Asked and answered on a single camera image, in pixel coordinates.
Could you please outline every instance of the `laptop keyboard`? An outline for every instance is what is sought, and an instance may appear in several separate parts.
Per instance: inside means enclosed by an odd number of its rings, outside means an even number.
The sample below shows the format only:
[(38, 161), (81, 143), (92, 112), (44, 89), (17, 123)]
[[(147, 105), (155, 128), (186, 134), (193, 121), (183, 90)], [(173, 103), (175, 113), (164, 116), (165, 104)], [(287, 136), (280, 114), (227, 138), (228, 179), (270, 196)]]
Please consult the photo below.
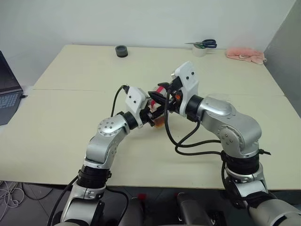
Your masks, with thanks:
[(0, 109), (14, 106), (17, 97), (18, 97), (18, 93), (7, 94), (0, 97)]

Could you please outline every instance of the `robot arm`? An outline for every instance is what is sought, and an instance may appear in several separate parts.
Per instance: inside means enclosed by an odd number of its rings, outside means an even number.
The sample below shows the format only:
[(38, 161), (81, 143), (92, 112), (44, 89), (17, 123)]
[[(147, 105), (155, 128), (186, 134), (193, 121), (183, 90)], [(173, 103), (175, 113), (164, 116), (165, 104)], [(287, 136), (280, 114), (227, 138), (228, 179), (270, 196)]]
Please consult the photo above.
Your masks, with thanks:
[[(175, 70), (171, 83), (160, 83), (172, 98), (168, 110), (191, 121), (200, 120), (214, 133), (223, 147), (223, 166), (228, 175), (222, 178), (230, 200), (237, 208), (248, 208), (251, 217), (260, 226), (299, 226), (301, 212), (286, 202), (271, 197), (265, 183), (263, 168), (259, 163), (258, 139), (261, 128), (250, 116), (236, 111), (234, 106), (211, 97), (201, 98), (198, 80), (191, 62)], [(149, 95), (161, 104), (156, 112), (147, 107), (146, 94), (130, 87), (126, 104), (128, 112), (117, 114), (100, 122), (96, 135), (91, 139), (79, 178), (74, 183), (63, 210), (61, 222), (77, 219), (94, 225), (103, 211), (101, 197), (105, 182), (111, 176), (117, 147), (131, 129), (141, 128), (163, 114), (166, 98), (156, 92)]]

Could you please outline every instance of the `laptop screen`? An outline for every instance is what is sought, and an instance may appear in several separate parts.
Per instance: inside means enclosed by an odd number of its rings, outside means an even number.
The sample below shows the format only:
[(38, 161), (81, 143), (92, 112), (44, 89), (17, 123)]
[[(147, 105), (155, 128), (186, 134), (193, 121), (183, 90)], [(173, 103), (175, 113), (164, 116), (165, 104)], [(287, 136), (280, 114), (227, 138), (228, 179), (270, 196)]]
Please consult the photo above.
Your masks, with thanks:
[(21, 90), (21, 87), (0, 51), (0, 93)]

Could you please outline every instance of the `pink cloth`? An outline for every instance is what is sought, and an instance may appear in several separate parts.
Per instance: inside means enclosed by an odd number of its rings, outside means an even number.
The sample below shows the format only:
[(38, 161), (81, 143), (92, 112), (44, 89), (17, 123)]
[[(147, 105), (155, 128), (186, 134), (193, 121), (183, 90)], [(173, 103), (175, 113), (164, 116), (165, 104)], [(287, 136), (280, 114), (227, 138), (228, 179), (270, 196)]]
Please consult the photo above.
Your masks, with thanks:
[(231, 59), (254, 62), (259, 65), (267, 61), (264, 53), (252, 48), (229, 48), (226, 50), (226, 56)]

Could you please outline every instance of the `scissors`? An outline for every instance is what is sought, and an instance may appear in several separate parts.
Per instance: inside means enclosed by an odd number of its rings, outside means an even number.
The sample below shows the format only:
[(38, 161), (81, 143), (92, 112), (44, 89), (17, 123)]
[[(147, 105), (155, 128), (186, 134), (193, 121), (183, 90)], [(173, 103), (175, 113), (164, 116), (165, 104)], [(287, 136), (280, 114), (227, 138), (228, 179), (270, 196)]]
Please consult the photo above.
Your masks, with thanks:
[(214, 40), (214, 39), (205, 39), (200, 42), (189, 42), (188, 44), (196, 45), (200, 48), (216, 48), (217, 47), (216, 40)]

